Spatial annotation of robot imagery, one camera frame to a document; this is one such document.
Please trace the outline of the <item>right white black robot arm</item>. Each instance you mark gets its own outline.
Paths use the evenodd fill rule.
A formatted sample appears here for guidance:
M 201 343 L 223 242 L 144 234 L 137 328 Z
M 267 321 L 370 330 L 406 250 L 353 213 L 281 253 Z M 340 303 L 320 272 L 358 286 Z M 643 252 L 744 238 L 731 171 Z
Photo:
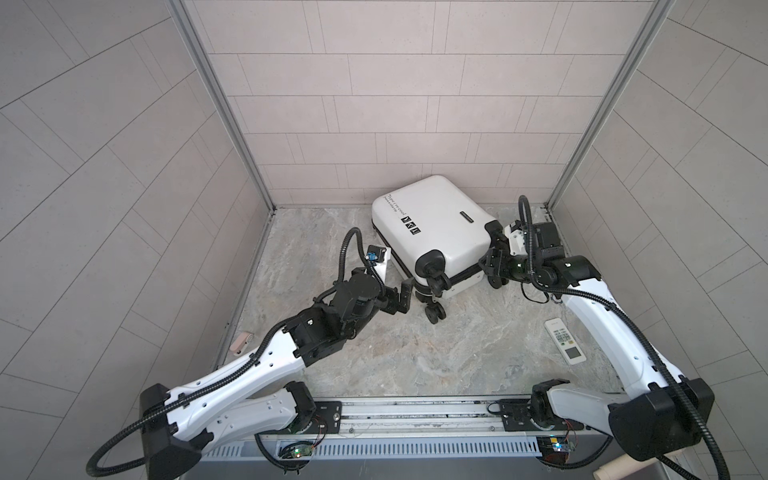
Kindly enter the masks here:
M 725 464 L 707 425 L 715 395 L 702 379 L 689 379 L 652 345 L 616 303 L 600 272 L 584 256 L 566 256 L 551 223 L 491 221 L 491 242 L 481 270 L 496 285 L 529 284 L 560 299 L 584 324 L 612 364 L 620 394 L 596 394 L 565 380 L 534 386 L 530 410 L 541 426 L 575 420 L 615 439 L 633 459 L 663 459 L 704 444 L 719 468 Z

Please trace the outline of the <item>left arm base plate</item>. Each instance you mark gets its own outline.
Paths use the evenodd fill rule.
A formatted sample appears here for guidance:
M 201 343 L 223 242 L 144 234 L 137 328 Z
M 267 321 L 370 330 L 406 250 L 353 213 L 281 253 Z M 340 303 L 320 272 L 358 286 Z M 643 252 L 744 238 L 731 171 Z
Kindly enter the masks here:
M 338 434 L 343 404 L 341 401 L 319 401 L 313 409 L 299 409 L 296 418 L 282 430 L 289 434 Z

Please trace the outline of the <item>white remote control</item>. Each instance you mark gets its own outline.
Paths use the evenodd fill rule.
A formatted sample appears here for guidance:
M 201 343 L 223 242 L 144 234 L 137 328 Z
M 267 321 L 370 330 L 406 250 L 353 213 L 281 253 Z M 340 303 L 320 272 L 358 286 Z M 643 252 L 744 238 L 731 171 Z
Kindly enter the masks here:
M 569 365 L 577 365 L 586 361 L 586 356 L 582 349 L 560 318 L 547 320 L 544 325 L 559 352 Z

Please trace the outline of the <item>black white suitcase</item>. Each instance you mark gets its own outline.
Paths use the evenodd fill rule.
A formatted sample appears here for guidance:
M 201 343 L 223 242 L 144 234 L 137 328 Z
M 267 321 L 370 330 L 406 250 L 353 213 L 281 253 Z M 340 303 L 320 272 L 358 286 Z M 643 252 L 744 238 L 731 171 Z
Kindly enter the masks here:
M 478 261 L 492 244 L 486 225 L 496 219 L 450 180 L 432 175 L 372 203 L 372 226 L 396 262 L 414 280 L 414 295 L 432 324 L 446 318 L 440 299 L 476 285 Z

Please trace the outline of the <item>circuit board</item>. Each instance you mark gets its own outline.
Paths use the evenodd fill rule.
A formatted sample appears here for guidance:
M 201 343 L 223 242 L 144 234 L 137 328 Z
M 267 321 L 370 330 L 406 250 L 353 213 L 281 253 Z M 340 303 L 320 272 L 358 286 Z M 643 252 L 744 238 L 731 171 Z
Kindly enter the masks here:
M 555 465 L 565 465 L 575 447 L 564 436 L 540 436 L 536 440 L 541 454 L 539 460 Z
M 279 450 L 279 459 L 298 460 L 313 455 L 315 445 L 312 442 L 301 441 L 288 444 Z

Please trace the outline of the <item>aluminium mounting rail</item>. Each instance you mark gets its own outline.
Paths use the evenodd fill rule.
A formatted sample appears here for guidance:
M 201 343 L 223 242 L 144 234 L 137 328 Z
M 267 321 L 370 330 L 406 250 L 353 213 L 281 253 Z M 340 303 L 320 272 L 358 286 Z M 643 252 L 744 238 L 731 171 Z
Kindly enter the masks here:
M 623 404 L 625 394 L 597 393 L 570 384 L 558 385 L 542 394 L 547 401 L 542 412 L 534 410 L 535 395 L 459 396 L 459 397 L 379 397 L 311 400 L 304 393 L 291 393 L 287 389 L 245 400 L 220 412 L 214 412 L 206 401 L 197 401 L 181 412 L 172 412 L 168 422 L 177 426 L 176 437 L 192 440 L 206 432 L 213 438 L 209 448 L 256 433 L 266 435 L 336 435 L 344 437 L 470 437 L 496 434 L 547 435 L 552 432 L 506 432 L 499 416 L 488 412 L 497 400 L 528 398 L 536 420 L 550 416 L 582 423 L 585 428 L 610 432 L 609 407 Z M 341 401 L 343 404 L 338 434 L 283 433 L 297 416 L 298 410 L 313 409 L 319 401 Z

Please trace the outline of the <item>right circuit board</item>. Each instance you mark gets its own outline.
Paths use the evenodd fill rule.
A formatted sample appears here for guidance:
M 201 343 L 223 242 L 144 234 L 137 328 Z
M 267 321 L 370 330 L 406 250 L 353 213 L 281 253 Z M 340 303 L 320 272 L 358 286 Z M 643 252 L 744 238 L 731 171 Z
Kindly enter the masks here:
M 565 465 L 575 447 L 564 436 L 540 436 L 536 440 L 541 454 L 539 460 L 555 465 Z

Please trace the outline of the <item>left circuit board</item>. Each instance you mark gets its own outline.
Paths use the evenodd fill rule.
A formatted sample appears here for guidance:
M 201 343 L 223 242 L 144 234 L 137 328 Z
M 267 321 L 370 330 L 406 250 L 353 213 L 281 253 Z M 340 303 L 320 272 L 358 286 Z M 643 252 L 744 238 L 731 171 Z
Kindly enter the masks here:
M 279 450 L 279 459 L 298 460 L 313 455 L 315 445 L 312 442 L 301 441 L 288 444 Z

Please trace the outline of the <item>pink small device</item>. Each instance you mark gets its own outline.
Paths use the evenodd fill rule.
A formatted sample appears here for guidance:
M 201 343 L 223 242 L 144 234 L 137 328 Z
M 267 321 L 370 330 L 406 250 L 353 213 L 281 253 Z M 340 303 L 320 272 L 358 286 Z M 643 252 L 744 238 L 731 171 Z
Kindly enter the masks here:
M 241 355 L 247 350 L 252 338 L 253 334 L 251 332 L 240 332 L 230 344 L 229 351 L 235 356 Z

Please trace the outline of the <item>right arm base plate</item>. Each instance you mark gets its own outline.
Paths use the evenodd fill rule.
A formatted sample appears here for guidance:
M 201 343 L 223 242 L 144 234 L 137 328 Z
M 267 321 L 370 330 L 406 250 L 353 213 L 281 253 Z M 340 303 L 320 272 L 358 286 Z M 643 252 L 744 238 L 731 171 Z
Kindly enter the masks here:
M 529 403 L 528 398 L 501 399 L 497 400 L 493 406 L 489 406 L 488 412 L 501 418 L 506 432 L 565 432 L 569 428 L 575 431 L 585 429 L 582 423 L 556 416 L 536 420 L 532 415 Z

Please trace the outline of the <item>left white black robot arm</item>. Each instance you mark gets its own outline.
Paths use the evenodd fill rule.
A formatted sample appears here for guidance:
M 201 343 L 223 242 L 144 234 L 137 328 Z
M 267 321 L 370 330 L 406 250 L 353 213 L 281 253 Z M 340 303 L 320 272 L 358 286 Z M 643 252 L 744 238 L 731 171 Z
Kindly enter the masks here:
M 273 326 L 247 356 L 186 385 L 155 384 L 140 395 L 140 466 L 150 479 L 176 479 L 215 446 L 244 434 L 305 429 L 316 406 L 291 375 L 340 351 L 378 313 L 410 308 L 413 281 L 385 286 L 356 268 L 317 301 Z

